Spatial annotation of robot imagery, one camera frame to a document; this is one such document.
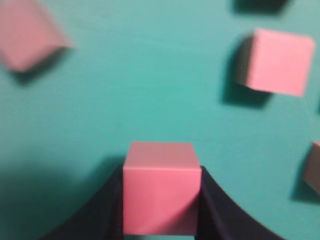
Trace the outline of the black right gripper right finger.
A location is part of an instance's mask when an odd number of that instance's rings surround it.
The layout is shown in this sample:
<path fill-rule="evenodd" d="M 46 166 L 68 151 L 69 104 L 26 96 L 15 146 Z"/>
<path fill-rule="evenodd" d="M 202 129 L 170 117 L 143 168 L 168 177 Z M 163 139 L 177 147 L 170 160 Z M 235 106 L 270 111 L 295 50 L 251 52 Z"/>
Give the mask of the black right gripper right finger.
<path fill-rule="evenodd" d="M 201 167 L 196 240 L 282 240 L 247 214 Z"/>

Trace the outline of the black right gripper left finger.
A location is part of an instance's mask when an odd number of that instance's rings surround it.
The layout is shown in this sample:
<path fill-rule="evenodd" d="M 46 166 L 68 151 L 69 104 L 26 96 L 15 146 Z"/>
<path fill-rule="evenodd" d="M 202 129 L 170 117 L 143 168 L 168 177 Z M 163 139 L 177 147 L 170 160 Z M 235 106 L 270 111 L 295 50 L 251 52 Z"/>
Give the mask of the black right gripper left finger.
<path fill-rule="evenodd" d="M 123 240 L 123 166 L 93 197 L 41 240 Z"/>

